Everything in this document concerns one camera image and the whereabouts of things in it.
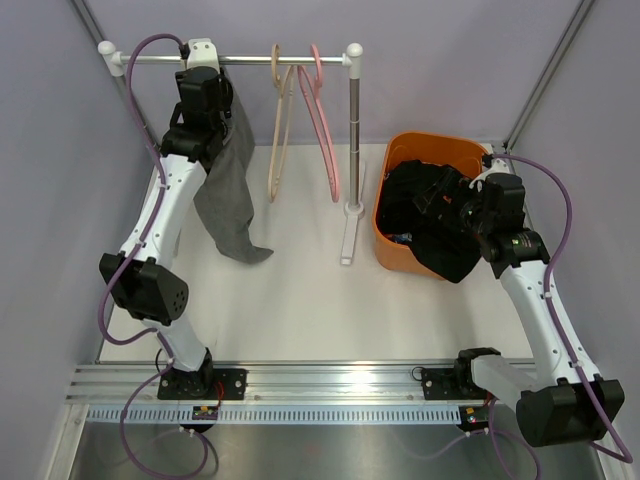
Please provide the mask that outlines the black shorts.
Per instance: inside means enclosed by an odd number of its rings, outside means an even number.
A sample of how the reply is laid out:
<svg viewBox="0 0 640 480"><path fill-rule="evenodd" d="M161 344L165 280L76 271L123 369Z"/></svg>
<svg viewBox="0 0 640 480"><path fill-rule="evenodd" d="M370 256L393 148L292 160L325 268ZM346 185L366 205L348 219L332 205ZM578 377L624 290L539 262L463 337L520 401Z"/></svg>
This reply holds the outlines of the black shorts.
<svg viewBox="0 0 640 480"><path fill-rule="evenodd" d="M437 178L442 166L411 160L400 163L384 177L377 226L388 238L410 232L408 246L415 259L441 279L459 283L480 260L477 241L440 221L422 216L412 202Z"/></svg>

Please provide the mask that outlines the beige hanger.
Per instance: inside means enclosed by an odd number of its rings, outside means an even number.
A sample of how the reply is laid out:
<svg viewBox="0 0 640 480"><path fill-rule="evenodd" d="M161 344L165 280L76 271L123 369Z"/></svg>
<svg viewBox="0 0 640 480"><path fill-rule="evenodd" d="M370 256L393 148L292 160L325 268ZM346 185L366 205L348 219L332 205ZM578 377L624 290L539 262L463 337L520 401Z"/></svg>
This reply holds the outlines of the beige hanger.
<svg viewBox="0 0 640 480"><path fill-rule="evenodd" d="M278 67L279 60L280 46L274 44L270 65L272 82L277 92L277 106L267 180L267 195L270 203L273 203L278 195L287 159L295 88L295 68L292 65L286 65L286 69L281 73Z"/></svg>

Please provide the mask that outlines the blue orange patterned shorts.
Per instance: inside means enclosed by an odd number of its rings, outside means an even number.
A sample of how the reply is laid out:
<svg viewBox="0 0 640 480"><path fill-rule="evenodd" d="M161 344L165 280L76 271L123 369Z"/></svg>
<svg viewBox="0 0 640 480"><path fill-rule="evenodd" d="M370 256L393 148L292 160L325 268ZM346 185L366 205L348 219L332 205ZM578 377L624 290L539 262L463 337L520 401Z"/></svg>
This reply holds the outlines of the blue orange patterned shorts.
<svg viewBox="0 0 640 480"><path fill-rule="evenodd" d="M388 239L399 245L409 245L412 242L412 234L410 232L402 234L391 234Z"/></svg>

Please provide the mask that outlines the pink plastic hanger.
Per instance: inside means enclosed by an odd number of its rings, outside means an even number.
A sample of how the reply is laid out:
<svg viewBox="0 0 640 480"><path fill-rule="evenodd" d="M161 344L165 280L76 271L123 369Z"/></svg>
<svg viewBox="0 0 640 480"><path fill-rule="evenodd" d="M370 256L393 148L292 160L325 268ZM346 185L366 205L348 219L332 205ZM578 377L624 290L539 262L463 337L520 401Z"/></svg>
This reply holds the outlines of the pink plastic hanger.
<svg viewBox="0 0 640 480"><path fill-rule="evenodd" d="M333 203L337 203L340 199L340 177L334 143L321 101L324 80L322 61L315 44L311 44L310 53L316 74L311 76L305 65L297 66L296 71L300 90L323 156L331 200Z"/></svg>

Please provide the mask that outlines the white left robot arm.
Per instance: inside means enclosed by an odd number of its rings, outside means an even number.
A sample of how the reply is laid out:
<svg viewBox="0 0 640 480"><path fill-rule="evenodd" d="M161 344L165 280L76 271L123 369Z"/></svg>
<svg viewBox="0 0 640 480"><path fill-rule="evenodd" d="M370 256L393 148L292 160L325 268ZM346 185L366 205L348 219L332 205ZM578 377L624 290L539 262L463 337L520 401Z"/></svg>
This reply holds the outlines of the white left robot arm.
<svg viewBox="0 0 640 480"><path fill-rule="evenodd" d="M200 399L216 390L211 354L186 317L189 287L171 265L186 213L228 134L233 89L212 67L192 67L175 79L180 100L150 197L119 252L104 254L99 269L115 304L162 342L169 357L162 385L173 397Z"/></svg>

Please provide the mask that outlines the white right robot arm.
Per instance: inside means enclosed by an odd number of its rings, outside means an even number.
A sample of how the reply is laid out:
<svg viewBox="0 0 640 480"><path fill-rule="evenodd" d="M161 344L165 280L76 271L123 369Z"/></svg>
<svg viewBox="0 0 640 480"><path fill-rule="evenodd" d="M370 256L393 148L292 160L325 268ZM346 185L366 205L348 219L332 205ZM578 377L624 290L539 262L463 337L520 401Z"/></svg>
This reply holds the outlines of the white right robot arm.
<svg viewBox="0 0 640 480"><path fill-rule="evenodd" d="M535 376L513 367L493 348L459 352L453 385L461 395L481 391L516 415L533 447L595 443L609 433L624 399L619 381L606 380L580 345L560 301L552 259L541 236L525 227L520 177L490 169L469 179L453 167L414 202L428 220L478 242L514 305L536 366Z"/></svg>

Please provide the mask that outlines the grey shorts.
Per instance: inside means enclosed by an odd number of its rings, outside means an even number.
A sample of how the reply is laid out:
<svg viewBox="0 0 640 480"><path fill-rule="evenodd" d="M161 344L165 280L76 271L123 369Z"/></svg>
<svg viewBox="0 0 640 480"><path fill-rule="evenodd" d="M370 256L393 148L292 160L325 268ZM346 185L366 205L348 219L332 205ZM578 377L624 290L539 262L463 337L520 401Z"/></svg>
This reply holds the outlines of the grey shorts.
<svg viewBox="0 0 640 480"><path fill-rule="evenodd" d="M255 139L240 96L234 95L229 136L223 143L204 184L194 197L196 212L220 254L255 265L273 251L252 243L249 227L254 207L247 183Z"/></svg>

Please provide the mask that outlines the orange plastic basket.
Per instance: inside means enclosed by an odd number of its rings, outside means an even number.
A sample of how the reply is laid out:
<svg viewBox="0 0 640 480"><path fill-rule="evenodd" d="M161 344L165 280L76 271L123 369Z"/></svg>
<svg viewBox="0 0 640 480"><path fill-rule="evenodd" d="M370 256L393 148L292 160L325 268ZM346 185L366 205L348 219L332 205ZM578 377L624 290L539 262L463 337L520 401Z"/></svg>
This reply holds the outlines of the orange plastic basket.
<svg viewBox="0 0 640 480"><path fill-rule="evenodd" d="M482 172L482 156L491 152L490 147L486 148L467 138L420 131L399 133L388 142L371 214L374 254L382 267L441 280L440 276L415 259L408 246L392 242L378 228L377 218L385 175L400 163L420 160L426 164L451 165L467 177L474 178Z"/></svg>

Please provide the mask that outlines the metal clothes rack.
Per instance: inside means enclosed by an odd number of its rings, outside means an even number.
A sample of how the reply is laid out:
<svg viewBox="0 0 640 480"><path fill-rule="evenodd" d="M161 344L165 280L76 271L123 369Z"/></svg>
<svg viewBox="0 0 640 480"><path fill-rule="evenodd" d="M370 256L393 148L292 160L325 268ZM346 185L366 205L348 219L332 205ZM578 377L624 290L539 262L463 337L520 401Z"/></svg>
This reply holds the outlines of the metal clothes rack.
<svg viewBox="0 0 640 480"><path fill-rule="evenodd" d="M99 54L103 57L107 68L114 77L123 76L125 74L125 68L135 63L182 63L181 48L178 56L139 56L124 55L116 49L112 42L107 40L101 41L97 46ZM322 68L326 65L341 66L348 70L349 75L349 197L344 204L346 224L340 255L340 263L345 266L349 266L353 262L358 224L364 215L364 203L361 195L362 183L365 178L365 166L360 159L360 80L362 55L363 47L358 43L349 44L346 51L339 56L323 57L320 55ZM220 55L218 53L218 56L220 69L223 66L231 65L268 65L271 67L271 54L268 56L242 56ZM295 71L297 66L305 65L311 76L316 74L311 53L308 56L282 56L280 54L278 66L280 65L292 65Z"/></svg>

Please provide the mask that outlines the aluminium mounting rail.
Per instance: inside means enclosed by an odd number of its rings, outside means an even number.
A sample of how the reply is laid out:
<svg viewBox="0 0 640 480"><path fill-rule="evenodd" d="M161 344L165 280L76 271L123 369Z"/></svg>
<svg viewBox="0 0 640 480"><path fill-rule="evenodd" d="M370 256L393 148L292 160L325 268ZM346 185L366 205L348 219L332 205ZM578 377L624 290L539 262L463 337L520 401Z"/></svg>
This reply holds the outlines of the aluminium mounting rail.
<svg viewBox="0 0 640 480"><path fill-rule="evenodd" d="M224 386L223 402L236 405L480 405L449 389L425 394L420 366L447 368L448 363L394 362L239 362L222 368L243 369L244 376ZM102 363L75 368L66 390L68 404L122 404L156 374L152 362Z"/></svg>

